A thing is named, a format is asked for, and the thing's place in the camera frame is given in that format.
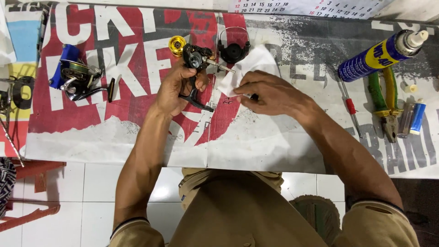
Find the white rag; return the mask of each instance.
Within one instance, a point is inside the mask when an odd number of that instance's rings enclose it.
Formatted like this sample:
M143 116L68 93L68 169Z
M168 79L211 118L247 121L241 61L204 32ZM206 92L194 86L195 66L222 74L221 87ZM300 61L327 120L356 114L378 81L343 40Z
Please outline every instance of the white rag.
M233 89L239 87L244 75L249 71L261 70L275 76L280 76L276 61L271 53L261 44L251 50L248 55L237 62L232 68L235 73L229 72L218 83L218 89L227 97L237 96Z

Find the gold spool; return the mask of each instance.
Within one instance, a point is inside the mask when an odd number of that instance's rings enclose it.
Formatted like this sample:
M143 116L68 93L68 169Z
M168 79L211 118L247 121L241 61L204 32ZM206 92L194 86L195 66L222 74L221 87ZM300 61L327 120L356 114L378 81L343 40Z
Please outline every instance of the gold spool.
M182 36L174 36L169 40L168 47L172 54L177 57L183 55L183 46L186 45L186 40Z

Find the man's left hand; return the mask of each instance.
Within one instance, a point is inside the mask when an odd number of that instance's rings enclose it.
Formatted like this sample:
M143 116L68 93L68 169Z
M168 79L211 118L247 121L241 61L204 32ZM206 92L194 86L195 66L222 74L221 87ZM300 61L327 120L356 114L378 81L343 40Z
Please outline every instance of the man's left hand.
M155 99L158 109L166 115L177 116L188 104L188 101L179 98L178 94L189 95L191 91L189 77L196 74L197 70L187 68L183 59L180 58L162 80ZM198 90L203 92L208 83L209 79L205 70L197 74L195 87Z

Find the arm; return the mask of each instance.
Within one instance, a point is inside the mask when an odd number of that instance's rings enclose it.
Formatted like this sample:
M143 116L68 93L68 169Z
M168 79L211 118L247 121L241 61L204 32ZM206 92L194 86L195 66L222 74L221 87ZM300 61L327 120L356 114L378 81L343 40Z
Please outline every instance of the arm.
M133 150L120 172L116 186L113 229L127 219L146 217L149 196L163 165L169 125L172 117L187 105L187 101L179 98L178 94L188 94L185 78L195 74L195 69L185 68L183 61L179 60L163 79L157 97L137 134ZM208 81L206 73L200 73L196 87L203 91Z
M265 72L248 72L237 94L259 95L258 101L239 96L255 113L287 114L314 140L343 183L359 198L377 198L403 208L392 180L363 145L331 119L309 96L287 81Z

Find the blue spray can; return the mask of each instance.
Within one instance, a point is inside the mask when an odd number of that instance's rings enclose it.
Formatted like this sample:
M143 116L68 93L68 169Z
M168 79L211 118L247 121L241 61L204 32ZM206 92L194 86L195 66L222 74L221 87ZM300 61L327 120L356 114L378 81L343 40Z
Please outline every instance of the blue spray can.
M395 33L357 56L344 61L338 67L338 76L352 82L380 69L416 56L428 38L427 31L414 32L408 29Z
M412 127L410 128L410 133L419 134L421 131L422 117L424 116L426 105L423 99L418 99L416 104L414 104L414 116Z

